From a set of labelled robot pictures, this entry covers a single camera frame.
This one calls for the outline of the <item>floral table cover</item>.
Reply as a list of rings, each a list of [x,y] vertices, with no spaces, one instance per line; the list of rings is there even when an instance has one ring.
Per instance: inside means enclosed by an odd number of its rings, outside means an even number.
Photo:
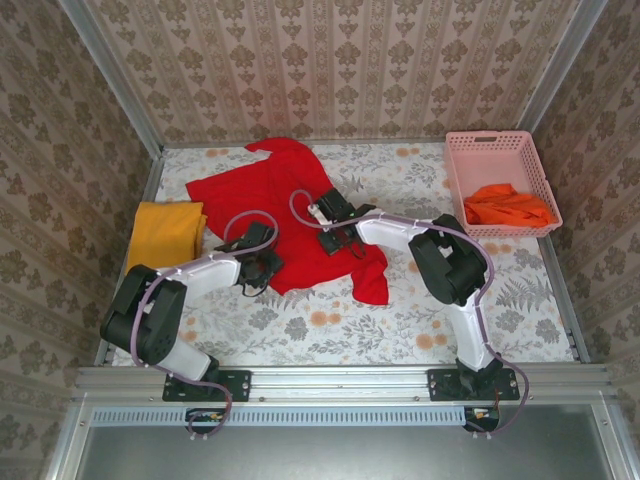
[[[440,143],[316,145],[334,186],[353,204],[433,219],[452,209]],[[534,238],[486,238],[496,276],[483,299],[492,347],[516,363],[570,362],[574,355]],[[421,281],[413,258],[387,250],[389,302],[359,303],[343,277],[306,290],[254,298],[239,288],[197,298],[180,334],[225,366],[450,363],[449,308]]]

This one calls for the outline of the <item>aluminium frame post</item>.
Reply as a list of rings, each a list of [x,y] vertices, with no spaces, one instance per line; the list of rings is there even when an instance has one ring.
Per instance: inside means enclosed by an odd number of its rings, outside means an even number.
[[[151,160],[157,161],[162,155],[160,136],[86,1],[59,0],[59,2],[113,91]]]
[[[571,20],[552,54],[517,123],[517,130],[532,134],[558,93],[608,0],[579,0]]]

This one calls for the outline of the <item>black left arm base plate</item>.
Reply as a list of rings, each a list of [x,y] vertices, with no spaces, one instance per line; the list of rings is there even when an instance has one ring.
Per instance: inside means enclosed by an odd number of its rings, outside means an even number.
[[[217,383],[229,391],[233,401],[247,402],[251,391],[251,377],[250,370],[217,370],[212,374],[207,374],[202,382]],[[224,402],[225,394],[210,386],[196,386],[167,376],[162,400],[165,402],[195,403]]]

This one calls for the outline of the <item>black connector box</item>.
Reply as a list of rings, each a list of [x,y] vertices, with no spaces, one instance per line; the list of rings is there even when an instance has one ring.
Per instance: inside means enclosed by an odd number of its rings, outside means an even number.
[[[195,435],[211,435],[225,417],[224,408],[192,408],[185,412],[185,428]]]
[[[491,433],[500,422],[499,409],[496,407],[465,407],[463,428],[471,433]]]

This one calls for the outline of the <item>aluminium mounting rail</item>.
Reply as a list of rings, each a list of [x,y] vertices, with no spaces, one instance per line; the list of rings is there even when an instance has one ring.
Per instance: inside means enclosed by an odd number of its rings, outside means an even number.
[[[431,402],[427,372],[437,365],[255,367],[249,406],[408,406]],[[529,405],[596,404],[616,398],[606,368],[597,364],[528,363],[521,399]],[[156,406],[165,376],[155,370],[92,367],[80,370],[71,401],[100,406]]]

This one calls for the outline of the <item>folded yellow t-shirt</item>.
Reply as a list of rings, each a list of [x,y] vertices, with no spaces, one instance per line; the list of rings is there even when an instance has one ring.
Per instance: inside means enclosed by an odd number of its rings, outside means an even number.
[[[135,215],[125,272],[140,264],[168,268],[199,258],[206,221],[201,202],[142,202]]]

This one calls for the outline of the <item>orange t-shirt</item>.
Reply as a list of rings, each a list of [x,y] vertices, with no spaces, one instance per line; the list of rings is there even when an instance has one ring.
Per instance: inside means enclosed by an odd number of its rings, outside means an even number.
[[[467,223],[471,225],[542,228],[558,222],[542,199],[519,193],[509,183],[482,187],[465,198],[463,205]]]

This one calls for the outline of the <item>grey sheet metal panel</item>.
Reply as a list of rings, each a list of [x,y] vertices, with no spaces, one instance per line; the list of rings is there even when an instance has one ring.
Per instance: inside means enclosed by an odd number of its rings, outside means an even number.
[[[445,426],[98,426],[70,411],[45,480],[640,480],[614,405],[529,406],[485,438]]]

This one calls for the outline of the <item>red t-shirt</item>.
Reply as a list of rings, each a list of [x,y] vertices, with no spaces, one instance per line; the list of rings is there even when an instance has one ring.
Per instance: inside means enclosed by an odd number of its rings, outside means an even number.
[[[317,231],[298,222],[291,213],[292,192],[305,190],[317,199],[333,187],[312,150],[289,138],[258,141],[246,149],[266,151],[269,157],[186,184],[190,199],[203,204],[209,229],[222,237],[225,227],[236,215],[249,210],[267,212],[279,226],[275,251],[284,263],[270,281],[271,288],[278,294],[349,275],[355,300],[386,305],[389,302],[385,277],[388,262],[380,248],[366,245],[358,256],[343,248],[329,255],[322,248]]]

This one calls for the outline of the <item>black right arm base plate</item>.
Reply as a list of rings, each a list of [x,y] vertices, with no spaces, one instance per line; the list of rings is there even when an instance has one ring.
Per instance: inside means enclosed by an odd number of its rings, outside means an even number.
[[[458,369],[431,369],[427,372],[430,399],[440,401],[515,401],[521,398],[515,372],[462,372]]]

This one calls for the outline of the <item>pink plastic basket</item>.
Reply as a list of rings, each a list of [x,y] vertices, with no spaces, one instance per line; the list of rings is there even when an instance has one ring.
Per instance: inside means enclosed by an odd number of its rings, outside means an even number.
[[[563,220],[539,159],[526,131],[461,131],[445,136],[443,154],[455,215],[474,237],[544,237],[559,229]],[[472,224],[464,201],[483,187],[509,184],[518,194],[539,198],[553,221],[542,227]]]

